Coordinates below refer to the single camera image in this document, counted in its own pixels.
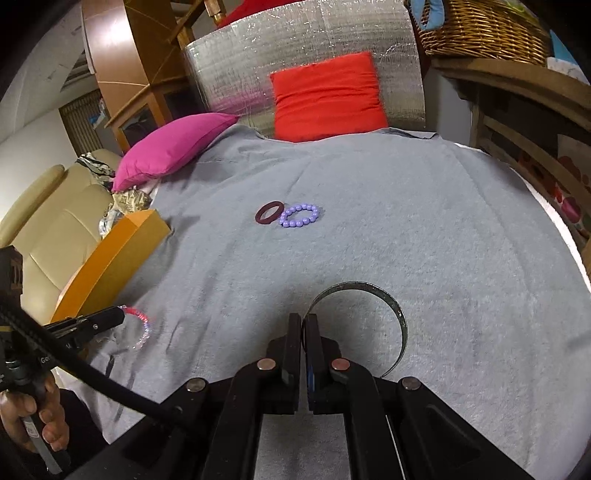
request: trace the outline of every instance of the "purple beaded bracelet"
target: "purple beaded bracelet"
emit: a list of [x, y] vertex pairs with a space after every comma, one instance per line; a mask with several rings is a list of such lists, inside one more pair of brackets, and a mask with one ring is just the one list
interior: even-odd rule
[[[301, 212], [302, 210], [308, 210], [312, 212], [310, 217], [304, 217], [301, 220], [288, 220], [287, 218], [296, 212]], [[304, 226], [308, 225], [308, 223], [314, 223], [318, 218], [318, 207], [316, 205], [309, 205], [307, 203], [296, 204], [289, 208], [286, 208], [281, 216], [279, 217], [279, 225], [283, 226], [284, 228], [288, 227], [295, 227], [295, 226]]]

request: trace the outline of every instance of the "white wall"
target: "white wall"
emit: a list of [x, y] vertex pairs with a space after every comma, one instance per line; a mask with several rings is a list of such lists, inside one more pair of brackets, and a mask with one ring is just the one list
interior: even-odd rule
[[56, 164], [71, 166], [77, 155], [53, 110], [0, 144], [0, 220], [26, 188]]
[[0, 141], [61, 106], [56, 105], [61, 87], [84, 52], [81, 25], [78, 4], [43, 36], [29, 54], [0, 100]]
[[468, 145], [472, 111], [470, 102], [458, 97], [453, 84], [430, 68], [423, 80], [427, 129], [444, 139]]

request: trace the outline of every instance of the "striped cloth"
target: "striped cloth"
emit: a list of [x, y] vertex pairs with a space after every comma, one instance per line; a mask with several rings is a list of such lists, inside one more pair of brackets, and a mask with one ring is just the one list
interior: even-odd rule
[[106, 163], [94, 158], [92, 153], [83, 153], [78, 157], [76, 163], [88, 168], [103, 187], [109, 191], [112, 190], [115, 171]]

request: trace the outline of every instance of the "black handle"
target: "black handle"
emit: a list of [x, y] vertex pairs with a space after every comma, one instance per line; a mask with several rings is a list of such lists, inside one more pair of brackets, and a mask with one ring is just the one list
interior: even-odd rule
[[41, 458], [43, 458], [47, 470], [53, 475], [60, 475], [63, 472], [67, 472], [71, 465], [68, 452], [65, 450], [54, 452], [51, 445], [43, 439], [42, 432], [45, 424], [39, 418], [39, 409], [43, 405], [46, 396], [44, 380], [40, 378], [27, 385], [19, 386], [18, 390], [35, 398], [35, 402], [37, 403], [37, 411], [33, 415], [24, 417], [22, 423], [27, 430], [29, 438], [33, 442], [33, 445], [37, 449], [37, 452], [41, 455]]

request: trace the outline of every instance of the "silver foil sheet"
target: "silver foil sheet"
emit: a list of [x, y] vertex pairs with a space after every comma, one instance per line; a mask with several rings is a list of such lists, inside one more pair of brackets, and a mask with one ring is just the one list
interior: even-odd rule
[[243, 18], [202, 37], [186, 57], [203, 102], [274, 132], [269, 74], [369, 50], [390, 126], [425, 127], [417, 46], [402, 0], [304, 0]]

